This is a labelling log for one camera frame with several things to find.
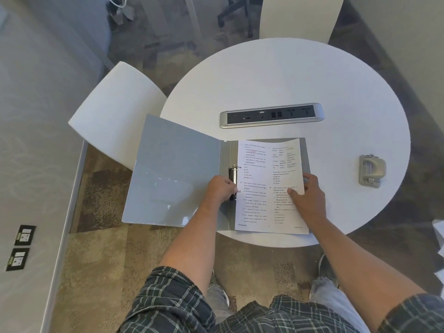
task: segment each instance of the sneaker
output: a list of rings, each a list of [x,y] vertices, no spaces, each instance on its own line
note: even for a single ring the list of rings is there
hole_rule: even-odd
[[[326,278],[333,282],[336,287],[339,287],[339,280],[337,280],[336,274],[333,271],[332,266],[325,254],[322,255],[319,260],[319,278]]]
[[[216,278],[216,275],[214,274],[214,270],[213,270],[213,273],[211,274],[210,285],[208,286],[208,290],[211,288],[214,288],[214,287],[218,288],[219,291],[221,291],[223,293],[223,296],[225,297],[225,300],[226,300],[226,305],[230,306],[230,300],[228,299],[228,294],[226,294],[225,290],[220,285],[219,281]]]

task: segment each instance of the person's left hand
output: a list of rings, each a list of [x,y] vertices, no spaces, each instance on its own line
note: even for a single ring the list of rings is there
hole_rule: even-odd
[[[211,203],[217,203],[219,206],[222,202],[228,200],[231,195],[238,192],[236,185],[229,179],[221,175],[216,175],[208,183],[205,199]]]

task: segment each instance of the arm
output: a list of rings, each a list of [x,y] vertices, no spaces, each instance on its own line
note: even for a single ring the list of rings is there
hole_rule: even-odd
[[[220,175],[208,184],[205,197],[194,216],[175,238],[160,265],[170,266],[185,274],[204,296],[214,265],[216,223],[222,202],[237,192],[236,185]]]
[[[345,294],[375,332],[392,308],[424,290],[336,228],[326,218],[325,194],[318,178],[304,176],[309,180],[305,194],[299,195],[290,188],[288,193],[318,239]]]

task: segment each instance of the white desk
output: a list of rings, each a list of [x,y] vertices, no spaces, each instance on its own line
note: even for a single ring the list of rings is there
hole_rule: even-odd
[[[222,111],[307,102],[322,105],[324,121],[219,127]],[[305,137],[311,172],[326,194],[327,216],[346,234],[391,200],[410,155],[407,118],[384,79],[342,50],[297,38],[250,41],[210,56],[177,84],[161,117],[221,140]],[[358,158],[370,153],[387,162],[380,189],[358,184]],[[313,235],[221,233],[260,246],[317,243]]]

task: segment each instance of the jeans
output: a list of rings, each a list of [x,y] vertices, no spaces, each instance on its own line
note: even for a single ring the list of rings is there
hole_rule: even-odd
[[[225,296],[219,285],[211,285],[206,296],[208,304],[216,315],[216,325],[233,314],[228,309]],[[327,278],[319,277],[312,283],[310,302],[324,305],[346,319],[360,333],[370,333],[352,303],[344,292],[335,287]]]

